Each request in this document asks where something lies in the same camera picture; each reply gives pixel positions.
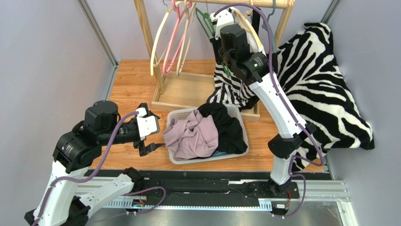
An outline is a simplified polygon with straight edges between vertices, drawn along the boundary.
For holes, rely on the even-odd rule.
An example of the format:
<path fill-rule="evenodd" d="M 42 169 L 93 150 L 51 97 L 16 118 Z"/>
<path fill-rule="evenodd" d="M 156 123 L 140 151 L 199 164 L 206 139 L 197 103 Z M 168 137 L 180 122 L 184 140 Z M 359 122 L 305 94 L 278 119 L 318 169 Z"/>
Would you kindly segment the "mauve pink tank top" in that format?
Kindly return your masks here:
<path fill-rule="evenodd" d="M 166 148 L 180 161 L 208 158 L 217 149 L 218 131 L 211 116 L 193 110 L 185 119 L 171 119 L 162 134 Z"/>

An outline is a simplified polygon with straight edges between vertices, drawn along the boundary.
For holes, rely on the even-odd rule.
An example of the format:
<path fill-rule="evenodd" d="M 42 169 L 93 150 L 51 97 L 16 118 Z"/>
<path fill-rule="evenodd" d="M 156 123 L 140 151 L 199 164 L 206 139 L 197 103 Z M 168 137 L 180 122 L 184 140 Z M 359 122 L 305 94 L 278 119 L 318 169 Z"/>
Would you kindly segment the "black tank top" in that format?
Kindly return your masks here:
<path fill-rule="evenodd" d="M 227 154 L 243 154 L 248 145 L 243 140 L 243 129 L 239 120 L 228 114 L 222 103 L 205 103 L 198 107 L 203 117 L 211 116 L 218 131 L 216 151 Z"/>

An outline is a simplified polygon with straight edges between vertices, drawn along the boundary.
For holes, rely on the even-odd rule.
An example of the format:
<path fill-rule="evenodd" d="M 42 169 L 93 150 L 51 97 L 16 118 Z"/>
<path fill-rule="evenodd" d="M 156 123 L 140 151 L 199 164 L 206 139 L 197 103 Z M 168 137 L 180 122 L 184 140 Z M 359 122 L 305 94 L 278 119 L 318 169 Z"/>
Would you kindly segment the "light pink hanger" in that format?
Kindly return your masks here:
<path fill-rule="evenodd" d="M 182 36 L 181 48 L 177 60 L 176 77 L 180 77 L 191 44 L 192 31 L 193 31 L 193 17 L 195 14 L 196 3 L 191 3 L 190 6 L 186 6 L 185 9 L 187 11 L 187 18 L 186 18 L 187 20 L 185 22 L 184 34 Z"/>

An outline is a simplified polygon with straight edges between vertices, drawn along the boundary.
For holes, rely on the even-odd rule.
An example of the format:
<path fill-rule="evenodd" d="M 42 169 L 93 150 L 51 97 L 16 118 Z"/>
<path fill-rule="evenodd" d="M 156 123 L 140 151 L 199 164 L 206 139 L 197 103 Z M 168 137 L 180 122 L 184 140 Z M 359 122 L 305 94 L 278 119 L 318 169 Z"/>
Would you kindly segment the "cream hanger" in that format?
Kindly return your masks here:
<path fill-rule="evenodd" d="M 165 27 L 165 23 L 167 22 L 167 19 L 170 16 L 171 13 L 173 13 L 173 11 L 172 11 L 172 9 L 170 7 L 170 8 L 167 9 L 167 11 L 166 11 L 166 13 L 165 13 L 165 15 L 164 15 L 164 17 L 162 19 L 162 22 L 161 22 L 161 24 L 160 24 L 160 26 L 159 26 L 159 28 L 157 30 L 156 37 L 154 39 L 154 43 L 153 43 L 153 47 L 152 47 L 152 51 L 151 51 L 151 56 L 150 56 L 150 75 L 151 76 L 155 76 L 156 75 L 156 73 L 155 73 L 156 68 L 159 68 L 159 65 L 160 65 L 160 59 L 159 58 L 156 59 L 157 58 L 156 57 L 156 50 L 157 50 L 157 47 L 158 47 L 158 44 L 159 44 L 159 39 L 161 37 L 161 33 L 162 33 L 162 31 L 163 31 L 163 29 Z M 165 53 L 167 52 L 166 48 L 167 47 L 165 47 L 165 50 L 162 53 L 161 57 L 165 56 Z"/>

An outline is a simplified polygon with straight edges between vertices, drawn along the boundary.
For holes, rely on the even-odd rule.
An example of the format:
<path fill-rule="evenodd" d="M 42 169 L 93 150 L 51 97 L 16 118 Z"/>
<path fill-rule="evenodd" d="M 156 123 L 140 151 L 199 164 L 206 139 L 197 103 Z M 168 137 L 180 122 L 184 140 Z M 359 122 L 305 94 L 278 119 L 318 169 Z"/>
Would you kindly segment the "green hanger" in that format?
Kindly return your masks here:
<path fill-rule="evenodd" d="M 214 37 L 215 35 L 215 28 L 213 26 L 213 23 L 210 19 L 210 15 L 208 13 L 204 13 L 202 12 L 199 8 L 195 9 L 195 13 L 196 13 L 196 17 L 200 23 L 200 25 L 202 26 L 207 39 L 210 42 L 210 38 Z M 225 72 L 225 74 L 230 77 L 230 72 Z"/>

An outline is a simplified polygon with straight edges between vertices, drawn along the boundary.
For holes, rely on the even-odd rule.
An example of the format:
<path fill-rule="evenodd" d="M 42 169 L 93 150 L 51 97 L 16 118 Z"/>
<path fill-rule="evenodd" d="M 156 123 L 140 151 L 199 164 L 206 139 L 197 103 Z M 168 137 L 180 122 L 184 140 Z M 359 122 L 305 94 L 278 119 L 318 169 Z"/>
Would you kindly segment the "blue tank top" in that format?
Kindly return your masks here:
<path fill-rule="evenodd" d="M 211 157 L 219 157 L 219 156 L 225 156 L 228 155 L 227 152 L 220 152 L 218 150 L 214 151 L 213 154 L 211 155 Z"/>

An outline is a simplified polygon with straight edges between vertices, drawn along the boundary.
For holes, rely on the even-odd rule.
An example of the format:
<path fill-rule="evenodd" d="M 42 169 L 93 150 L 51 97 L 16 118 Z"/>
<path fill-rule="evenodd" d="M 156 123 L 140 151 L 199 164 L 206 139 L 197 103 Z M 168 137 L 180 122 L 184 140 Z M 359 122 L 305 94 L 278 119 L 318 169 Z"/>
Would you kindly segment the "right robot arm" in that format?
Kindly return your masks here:
<path fill-rule="evenodd" d="M 283 92 L 273 70 L 271 53 L 252 52 L 247 33 L 238 24 L 221 28 L 220 41 L 222 61 L 256 94 L 277 126 L 278 135 L 268 142 L 274 155 L 268 189 L 274 196 L 285 194 L 291 182 L 293 158 L 316 127 L 296 112 Z"/>

